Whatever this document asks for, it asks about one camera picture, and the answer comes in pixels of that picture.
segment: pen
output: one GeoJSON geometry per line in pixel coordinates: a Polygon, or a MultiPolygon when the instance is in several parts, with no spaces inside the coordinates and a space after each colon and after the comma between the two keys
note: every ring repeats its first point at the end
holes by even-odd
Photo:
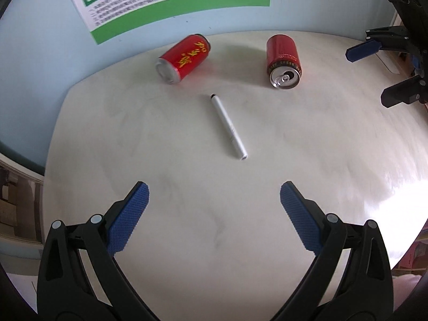
{"type": "Polygon", "coordinates": [[[239,159],[244,160],[247,159],[248,153],[245,150],[245,147],[235,129],[233,126],[232,121],[230,120],[229,115],[227,114],[223,104],[220,101],[220,98],[216,94],[211,95],[211,102],[213,103],[218,116],[220,117],[221,122],[223,123],[224,128],[226,129],[227,133],[229,134],[230,140],[232,142],[233,147],[235,148],[236,152],[238,153],[239,159]]]}

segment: blue gripper pad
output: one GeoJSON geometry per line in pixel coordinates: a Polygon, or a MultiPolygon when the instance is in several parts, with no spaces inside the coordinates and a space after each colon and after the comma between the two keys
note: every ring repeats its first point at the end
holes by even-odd
{"type": "Polygon", "coordinates": [[[353,63],[357,60],[368,57],[369,55],[376,54],[379,52],[381,47],[382,44],[379,41],[370,40],[349,48],[346,50],[345,56],[348,61],[353,63]]]}
{"type": "Polygon", "coordinates": [[[322,249],[321,231],[304,203],[306,199],[291,182],[282,185],[280,199],[306,250],[318,256],[322,249]]]}
{"type": "Polygon", "coordinates": [[[145,183],[141,183],[131,195],[126,197],[126,204],[108,231],[107,251],[111,257],[125,248],[133,229],[148,204],[148,197],[148,186],[145,183]]]}

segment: white tabletop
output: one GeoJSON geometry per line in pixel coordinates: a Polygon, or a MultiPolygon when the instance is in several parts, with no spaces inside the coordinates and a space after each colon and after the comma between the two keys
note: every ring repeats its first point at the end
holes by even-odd
{"type": "Polygon", "coordinates": [[[211,36],[208,59],[174,86],[154,70],[168,47],[139,54],[75,85],[61,109],[45,232],[56,219],[86,222],[146,182],[149,205],[115,257],[161,320],[268,320],[278,311],[314,257],[280,203],[285,181],[345,222],[376,220],[391,266],[428,217],[427,116],[421,105],[380,104],[402,78],[375,55],[347,62],[355,40],[286,32],[303,76],[294,89],[274,89],[265,48],[275,33],[211,36]],[[213,93],[248,150],[244,161],[213,93]]]}

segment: light blue wall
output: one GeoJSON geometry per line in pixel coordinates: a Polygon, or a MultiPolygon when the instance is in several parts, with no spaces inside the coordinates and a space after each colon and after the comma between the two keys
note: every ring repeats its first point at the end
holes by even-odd
{"type": "Polygon", "coordinates": [[[72,85],[187,34],[302,30],[363,39],[366,29],[389,25],[394,12],[387,0],[271,0],[270,5],[174,17],[97,46],[71,0],[13,0],[0,21],[1,151],[43,167],[72,85]]]}

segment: standing red can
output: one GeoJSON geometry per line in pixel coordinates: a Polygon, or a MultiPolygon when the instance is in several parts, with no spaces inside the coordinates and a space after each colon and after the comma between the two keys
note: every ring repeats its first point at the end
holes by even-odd
{"type": "Polygon", "coordinates": [[[272,36],[266,44],[267,74],[270,83],[279,89],[298,85],[302,76],[296,44],[287,35],[272,36]]]}
{"type": "Polygon", "coordinates": [[[179,83],[206,59],[210,49],[201,34],[189,35],[158,59],[156,70],[167,83],[179,83]]]}

